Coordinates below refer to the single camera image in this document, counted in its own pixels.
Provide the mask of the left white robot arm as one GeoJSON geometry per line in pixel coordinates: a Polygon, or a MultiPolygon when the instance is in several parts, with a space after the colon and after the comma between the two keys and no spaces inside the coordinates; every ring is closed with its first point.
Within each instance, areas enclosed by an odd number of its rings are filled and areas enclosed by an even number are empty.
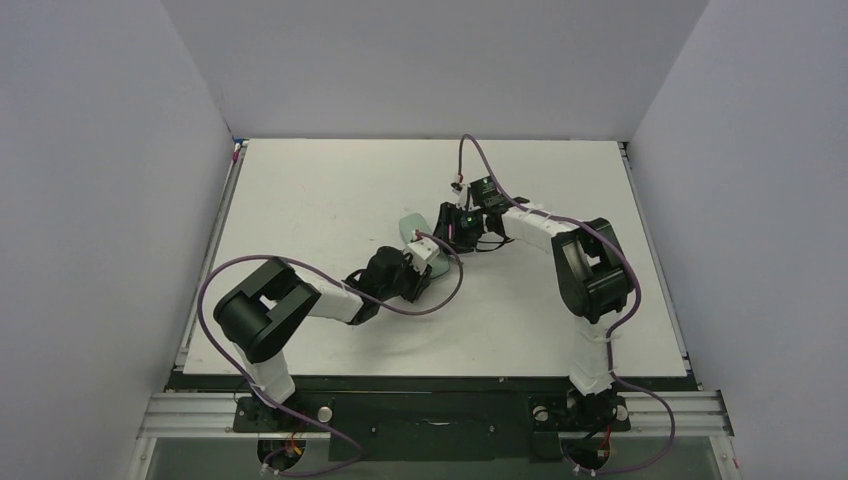
{"type": "Polygon", "coordinates": [[[252,384],[282,404],[295,393],[283,349],[305,319],[359,325],[376,316],[382,302],[414,302],[429,287],[437,257],[428,240],[403,250],[384,246],[341,286],[308,280],[292,262],[273,257],[218,301],[213,318],[236,346],[252,384]]]}

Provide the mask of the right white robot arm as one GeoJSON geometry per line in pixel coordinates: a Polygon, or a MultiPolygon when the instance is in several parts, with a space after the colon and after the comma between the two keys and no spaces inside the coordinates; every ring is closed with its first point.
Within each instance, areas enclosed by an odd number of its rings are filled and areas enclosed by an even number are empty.
{"type": "Polygon", "coordinates": [[[584,396],[612,387],[606,331],[618,320],[633,291],[633,281],[614,250],[620,247],[610,223],[597,218],[587,230],[556,220],[529,200],[508,200],[489,176],[466,183],[460,174],[451,182],[455,201],[440,205],[435,235],[458,253],[481,253],[482,237],[501,238],[496,248],[520,241],[552,256],[560,296],[575,317],[574,359],[568,377],[584,396]]]}

